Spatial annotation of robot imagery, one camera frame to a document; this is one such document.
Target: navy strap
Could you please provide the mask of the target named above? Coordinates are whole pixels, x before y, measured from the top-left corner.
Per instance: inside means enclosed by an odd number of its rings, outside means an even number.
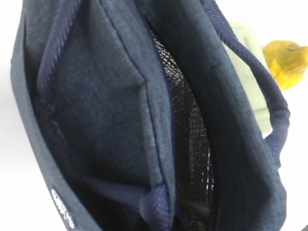
[[[290,125],[290,111],[276,81],[263,64],[245,47],[232,31],[228,21],[223,16],[214,0],[207,0],[203,8],[208,15],[220,39],[237,54],[251,69],[256,81],[265,96],[270,112],[272,133],[265,138],[265,142],[278,165],[280,164],[280,152],[285,144]]]

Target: black mesh lining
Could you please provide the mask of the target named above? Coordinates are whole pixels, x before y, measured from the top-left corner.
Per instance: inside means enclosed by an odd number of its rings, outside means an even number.
[[[176,181],[187,231],[206,231],[209,224],[195,206],[213,202],[214,168],[206,129],[196,99],[179,66],[152,33],[172,91],[176,148]]]

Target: light green object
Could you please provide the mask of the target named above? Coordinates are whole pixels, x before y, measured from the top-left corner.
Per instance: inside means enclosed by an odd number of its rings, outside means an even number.
[[[245,24],[238,22],[229,22],[238,40],[255,55],[257,59],[268,69],[261,45],[259,44],[254,32]],[[257,123],[261,132],[267,133],[272,130],[270,124],[270,114],[265,102],[265,98],[257,84],[257,81],[252,74],[250,67],[242,61],[233,51],[225,44],[224,47],[228,56],[238,74],[240,82],[246,92],[248,100],[255,113]]]

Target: navy blue bag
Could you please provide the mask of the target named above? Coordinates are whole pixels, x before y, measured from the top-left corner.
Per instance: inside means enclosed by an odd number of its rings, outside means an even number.
[[[221,41],[265,96],[265,139]],[[67,230],[282,227],[288,105],[214,0],[24,0],[11,77]]]

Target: white background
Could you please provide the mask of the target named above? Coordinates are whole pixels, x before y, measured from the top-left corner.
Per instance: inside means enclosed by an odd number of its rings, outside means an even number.
[[[21,4],[0,1],[0,231],[65,231],[34,159],[9,79]],[[218,4],[228,20],[250,25],[262,45],[275,39],[308,45],[306,1],[218,0]],[[283,231],[301,231],[308,224],[307,87],[305,78],[285,93],[292,117],[281,154],[280,174],[288,193]]]

